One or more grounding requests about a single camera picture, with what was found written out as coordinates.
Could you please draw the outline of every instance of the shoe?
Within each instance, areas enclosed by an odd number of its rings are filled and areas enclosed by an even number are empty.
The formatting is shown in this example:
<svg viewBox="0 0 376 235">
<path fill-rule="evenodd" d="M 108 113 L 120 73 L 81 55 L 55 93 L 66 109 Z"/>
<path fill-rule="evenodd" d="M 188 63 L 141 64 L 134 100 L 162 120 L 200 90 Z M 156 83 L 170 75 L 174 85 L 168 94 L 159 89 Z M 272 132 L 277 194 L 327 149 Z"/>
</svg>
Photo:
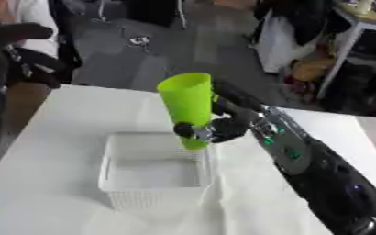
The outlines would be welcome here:
<svg viewBox="0 0 376 235">
<path fill-rule="evenodd" d="M 134 46 L 145 46 L 150 42 L 149 37 L 135 37 L 129 40 Z"/>
</svg>

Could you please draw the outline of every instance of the chair leg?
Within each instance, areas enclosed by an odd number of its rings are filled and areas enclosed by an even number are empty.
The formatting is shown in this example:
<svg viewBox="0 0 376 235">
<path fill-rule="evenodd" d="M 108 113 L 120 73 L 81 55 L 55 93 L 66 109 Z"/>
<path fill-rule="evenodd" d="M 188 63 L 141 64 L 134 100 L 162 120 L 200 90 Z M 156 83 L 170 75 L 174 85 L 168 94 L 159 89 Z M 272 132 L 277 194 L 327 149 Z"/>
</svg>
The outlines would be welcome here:
<svg viewBox="0 0 376 235">
<path fill-rule="evenodd" d="M 106 22 L 106 17 L 104 16 L 105 3 L 106 0 L 100 0 L 100 6 L 98 7 L 98 16 L 104 22 Z"/>
<path fill-rule="evenodd" d="M 186 29 L 186 18 L 185 14 L 183 12 L 183 2 L 182 0 L 177 0 L 178 1 L 178 14 L 180 15 L 180 19 L 182 21 L 182 27 L 183 29 Z"/>
</svg>

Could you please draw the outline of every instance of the plastic cup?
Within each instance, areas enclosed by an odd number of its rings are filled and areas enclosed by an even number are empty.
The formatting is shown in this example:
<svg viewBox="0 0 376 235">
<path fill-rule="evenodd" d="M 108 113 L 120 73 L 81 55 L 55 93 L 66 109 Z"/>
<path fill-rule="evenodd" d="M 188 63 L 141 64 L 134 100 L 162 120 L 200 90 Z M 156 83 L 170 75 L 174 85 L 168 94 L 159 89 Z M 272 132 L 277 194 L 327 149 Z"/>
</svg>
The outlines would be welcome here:
<svg viewBox="0 0 376 235">
<path fill-rule="evenodd" d="M 157 86 L 174 124 L 188 122 L 202 127 L 211 120 L 211 75 L 184 73 L 170 77 Z M 205 147 L 207 142 L 181 137 L 189 150 Z"/>
</svg>

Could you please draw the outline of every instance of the plastic basket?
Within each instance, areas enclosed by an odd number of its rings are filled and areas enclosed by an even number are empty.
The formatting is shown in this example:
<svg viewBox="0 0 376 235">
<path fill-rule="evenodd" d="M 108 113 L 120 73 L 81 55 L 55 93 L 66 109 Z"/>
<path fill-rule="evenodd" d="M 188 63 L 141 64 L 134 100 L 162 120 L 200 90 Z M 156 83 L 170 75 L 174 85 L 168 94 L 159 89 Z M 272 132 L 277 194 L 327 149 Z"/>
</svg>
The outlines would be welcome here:
<svg viewBox="0 0 376 235">
<path fill-rule="evenodd" d="M 173 133 L 119 132 L 108 138 L 98 184 L 118 211 L 191 207 L 212 183 L 213 155 L 186 150 Z"/>
</svg>

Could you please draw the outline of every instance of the white tablecloth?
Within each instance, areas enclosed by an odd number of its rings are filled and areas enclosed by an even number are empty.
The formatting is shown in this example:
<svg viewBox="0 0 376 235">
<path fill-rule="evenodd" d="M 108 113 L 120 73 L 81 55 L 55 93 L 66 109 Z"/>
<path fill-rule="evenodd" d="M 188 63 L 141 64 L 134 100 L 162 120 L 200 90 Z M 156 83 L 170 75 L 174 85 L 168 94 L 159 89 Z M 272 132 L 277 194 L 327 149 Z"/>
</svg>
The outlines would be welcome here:
<svg viewBox="0 0 376 235">
<path fill-rule="evenodd" d="M 287 110 L 376 185 L 376 150 L 351 116 Z M 0 234 L 329 234 L 249 134 L 216 145 L 219 177 L 171 218 L 114 212 L 97 187 L 106 137 L 171 131 L 156 94 L 63 86 L 0 162 Z"/>
</svg>

